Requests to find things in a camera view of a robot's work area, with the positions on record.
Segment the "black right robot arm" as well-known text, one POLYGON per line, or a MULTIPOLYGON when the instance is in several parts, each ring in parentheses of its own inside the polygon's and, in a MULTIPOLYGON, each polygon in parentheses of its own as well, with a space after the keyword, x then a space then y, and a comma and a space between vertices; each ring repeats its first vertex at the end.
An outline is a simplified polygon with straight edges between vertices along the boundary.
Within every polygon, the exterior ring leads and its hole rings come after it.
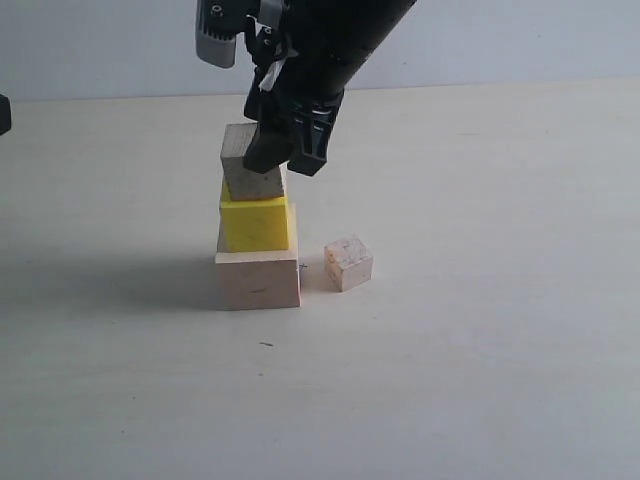
POLYGON ((411 1, 286 1, 280 23, 248 43, 255 64, 244 114, 257 130, 243 165, 266 173, 285 164, 314 176, 346 85, 413 7, 411 1))

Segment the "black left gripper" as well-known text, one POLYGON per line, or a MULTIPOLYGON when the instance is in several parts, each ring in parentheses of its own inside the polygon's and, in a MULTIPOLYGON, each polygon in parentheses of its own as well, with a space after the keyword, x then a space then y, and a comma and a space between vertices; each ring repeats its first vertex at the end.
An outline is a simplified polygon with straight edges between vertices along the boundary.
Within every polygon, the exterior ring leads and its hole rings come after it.
POLYGON ((8 97, 0 95, 0 135, 4 135, 12 128, 12 110, 8 97))

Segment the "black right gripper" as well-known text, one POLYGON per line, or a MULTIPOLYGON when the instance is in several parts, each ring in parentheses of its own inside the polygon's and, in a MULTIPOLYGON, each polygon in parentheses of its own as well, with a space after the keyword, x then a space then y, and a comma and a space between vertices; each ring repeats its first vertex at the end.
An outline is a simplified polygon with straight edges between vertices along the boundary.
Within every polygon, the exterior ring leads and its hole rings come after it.
POLYGON ((256 128, 243 166, 266 174, 287 162, 293 151, 287 168, 314 176, 327 163, 329 140, 341 107, 341 98, 336 96, 379 46, 380 23, 372 19, 284 19, 279 33, 278 57, 266 68, 256 65, 254 70, 244 114, 256 122, 256 128), (287 96, 303 96, 291 98, 288 125, 267 95, 274 89, 287 96))

